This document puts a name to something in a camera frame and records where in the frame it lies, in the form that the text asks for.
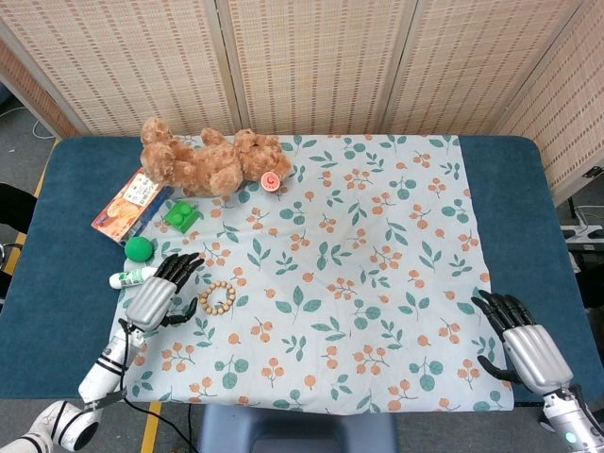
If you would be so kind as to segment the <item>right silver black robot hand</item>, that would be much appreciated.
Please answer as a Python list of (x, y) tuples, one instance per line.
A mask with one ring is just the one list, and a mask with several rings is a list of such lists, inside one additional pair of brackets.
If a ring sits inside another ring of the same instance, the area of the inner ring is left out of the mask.
[(522, 384), (537, 395), (570, 386), (574, 377), (570, 366), (551, 335), (522, 301), (510, 294), (483, 290), (471, 301), (485, 315), (513, 365), (512, 369), (498, 368), (479, 355), (484, 371), (498, 380)]

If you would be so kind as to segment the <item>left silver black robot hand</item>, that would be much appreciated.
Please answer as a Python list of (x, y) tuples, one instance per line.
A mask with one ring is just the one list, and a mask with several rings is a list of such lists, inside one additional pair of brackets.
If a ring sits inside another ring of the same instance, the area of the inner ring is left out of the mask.
[(204, 262), (198, 253), (173, 254), (166, 258), (153, 276), (145, 281), (126, 309), (125, 318), (130, 329), (150, 332), (159, 326), (177, 326), (189, 321), (196, 313), (197, 296), (183, 314), (168, 315), (168, 310), (174, 296), (179, 294), (190, 276)]

